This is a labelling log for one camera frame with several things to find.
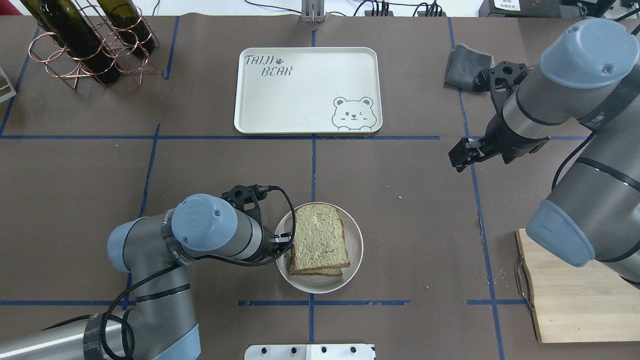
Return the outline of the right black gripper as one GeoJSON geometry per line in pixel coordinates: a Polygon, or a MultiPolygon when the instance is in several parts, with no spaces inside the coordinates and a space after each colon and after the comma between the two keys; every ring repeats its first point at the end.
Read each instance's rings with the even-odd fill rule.
{"type": "Polygon", "coordinates": [[[509,128],[500,114],[495,114],[489,121],[485,135],[480,140],[462,137],[448,151],[451,166],[457,173],[462,173],[467,167],[484,162],[501,155],[505,164],[510,164],[515,158],[525,154],[536,153],[550,141],[550,137],[530,139],[523,137],[509,128]]]}

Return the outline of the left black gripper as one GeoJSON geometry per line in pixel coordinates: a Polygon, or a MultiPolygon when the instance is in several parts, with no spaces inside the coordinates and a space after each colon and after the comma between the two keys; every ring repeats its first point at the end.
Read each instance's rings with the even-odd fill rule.
{"type": "Polygon", "coordinates": [[[262,241],[260,245],[260,262],[274,262],[286,256],[290,256],[293,249],[288,248],[288,239],[293,236],[292,232],[284,232],[283,234],[275,234],[267,227],[262,228],[262,241]]]}

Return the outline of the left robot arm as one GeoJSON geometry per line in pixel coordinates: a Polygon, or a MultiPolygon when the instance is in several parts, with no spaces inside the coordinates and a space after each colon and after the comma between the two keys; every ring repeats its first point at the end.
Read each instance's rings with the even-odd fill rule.
{"type": "Polygon", "coordinates": [[[155,216],[115,228],[107,254],[132,285],[105,312],[73,317],[1,345],[3,360],[196,360],[199,324],[187,266],[202,259],[256,267],[294,246],[295,231],[274,234],[259,201],[278,186],[198,193],[155,216]]]}

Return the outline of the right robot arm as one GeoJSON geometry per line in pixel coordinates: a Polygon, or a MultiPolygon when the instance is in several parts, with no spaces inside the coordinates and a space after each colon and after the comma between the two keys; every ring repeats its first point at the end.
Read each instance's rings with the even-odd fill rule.
{"type": "Polygon", "coordinates": [[[504,61],[480,71],[495,115],[484,136],[464,137],[449,151],[458,173],[501,156],[505,164],[533,154],[567,121],[589,135],[558,169],[550,194],[526,225],[530,239],[574,267],[595,260],[638,288],[639,30],[619,20],[570,25],[535,67],[504,61]]]}

